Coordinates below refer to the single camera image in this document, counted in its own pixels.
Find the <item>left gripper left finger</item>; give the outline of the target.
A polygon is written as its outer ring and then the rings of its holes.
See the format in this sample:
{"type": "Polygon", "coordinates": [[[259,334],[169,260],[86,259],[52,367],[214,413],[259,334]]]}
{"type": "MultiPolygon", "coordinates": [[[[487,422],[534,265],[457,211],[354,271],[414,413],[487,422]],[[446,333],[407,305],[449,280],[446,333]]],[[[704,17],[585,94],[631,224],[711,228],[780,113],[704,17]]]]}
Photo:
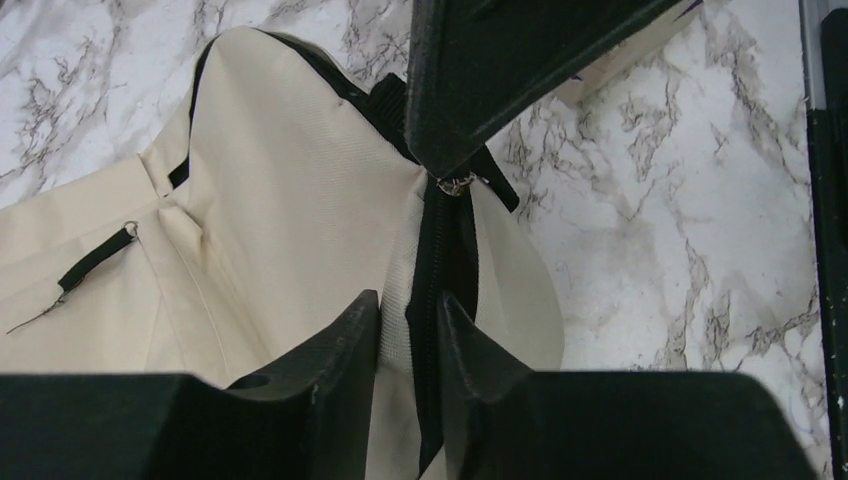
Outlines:
{"type": "Polygon", "coordinates": [[[226,389],[188,374],[5,375],[5,479],[361,479],[378,295],[226,389]]]}

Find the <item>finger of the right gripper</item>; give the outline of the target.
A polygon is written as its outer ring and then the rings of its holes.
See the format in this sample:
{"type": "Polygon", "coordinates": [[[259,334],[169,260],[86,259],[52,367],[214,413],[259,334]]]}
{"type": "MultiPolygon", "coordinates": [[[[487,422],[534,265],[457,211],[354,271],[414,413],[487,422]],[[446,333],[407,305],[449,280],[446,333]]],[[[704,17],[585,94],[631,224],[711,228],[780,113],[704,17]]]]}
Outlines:
{"type": "Polygon", "coordinates": [[[542,96],[673,7],[663,0],[416,1],[405,138],[445,178],[542,96]]]}

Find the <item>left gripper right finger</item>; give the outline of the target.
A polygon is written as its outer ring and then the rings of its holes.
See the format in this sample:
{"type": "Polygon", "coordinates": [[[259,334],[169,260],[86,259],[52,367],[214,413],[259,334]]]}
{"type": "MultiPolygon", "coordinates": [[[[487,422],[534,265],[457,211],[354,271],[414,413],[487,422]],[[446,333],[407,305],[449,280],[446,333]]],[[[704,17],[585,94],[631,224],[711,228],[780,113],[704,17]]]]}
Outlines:
{"type": "Polygon", "coordinates": [[[773,396],[738,373],[535,371],[457,300],[437,310],[451,479],[813,479],[773,396]]]}

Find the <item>beige canvas backpack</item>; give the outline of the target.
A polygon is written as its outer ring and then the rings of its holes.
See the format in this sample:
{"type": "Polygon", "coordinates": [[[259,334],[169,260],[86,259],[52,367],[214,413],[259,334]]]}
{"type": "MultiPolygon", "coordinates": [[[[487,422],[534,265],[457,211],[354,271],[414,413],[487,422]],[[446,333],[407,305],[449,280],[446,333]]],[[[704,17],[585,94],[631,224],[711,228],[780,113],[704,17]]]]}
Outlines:
{"type": "Polygon", "coordinates": [[[188,374],[226,389],[378,295],[361,479],[447,475],[437,310],[535,371],[559,302],[490,152],[445,178],[403,138],[405,84],[241,27],[207,45],[142,153],[1,211],[5,375],[188,374]]]}

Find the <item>green cartoon book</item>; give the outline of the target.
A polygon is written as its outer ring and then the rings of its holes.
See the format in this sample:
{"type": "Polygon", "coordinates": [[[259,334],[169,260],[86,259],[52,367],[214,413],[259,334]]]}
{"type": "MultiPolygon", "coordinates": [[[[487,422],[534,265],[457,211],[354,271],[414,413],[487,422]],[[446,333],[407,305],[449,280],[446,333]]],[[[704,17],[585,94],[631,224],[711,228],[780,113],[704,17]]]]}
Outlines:
{"type": "Polygon", "coordinates": [[[688,26],[703,8],[703,1],[677,1],[643,29],[629,36],[560,85],[555,96],[576,106],[637,61],[664,46],[688,26]]]}

